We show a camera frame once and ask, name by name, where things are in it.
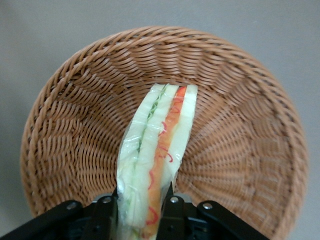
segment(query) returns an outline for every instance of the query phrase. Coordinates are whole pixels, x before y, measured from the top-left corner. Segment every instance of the gray wall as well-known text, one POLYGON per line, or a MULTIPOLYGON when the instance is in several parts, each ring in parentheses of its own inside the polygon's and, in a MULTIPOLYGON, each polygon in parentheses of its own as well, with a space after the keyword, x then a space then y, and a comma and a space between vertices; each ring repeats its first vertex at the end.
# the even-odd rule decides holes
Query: gray wall
POLYGON ((300 114, 310 154, 308 194, 289 239, 318 239, 319 13, 319 0, 1 0, 0 236, 31 218, 20 180, 21 136, 49 77, 95 40, 135 27, 168 25, 224 38, 279 79, 300 114))

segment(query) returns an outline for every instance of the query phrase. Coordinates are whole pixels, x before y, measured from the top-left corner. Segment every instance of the wicker basket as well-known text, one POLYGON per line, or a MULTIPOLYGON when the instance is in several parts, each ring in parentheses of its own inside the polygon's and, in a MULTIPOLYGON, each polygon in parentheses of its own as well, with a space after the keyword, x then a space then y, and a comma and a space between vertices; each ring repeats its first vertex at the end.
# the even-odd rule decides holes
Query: wicker basket
POLYGON ((116 186, 119 144, 154 83, 196 84, 176 190, 214 200, 267 237, 284 239, 306 193, 300 120, 275 78, 214 35, 143 27, 98 40, 49 79, 27 119, 21 175, 34 216, 116 186))

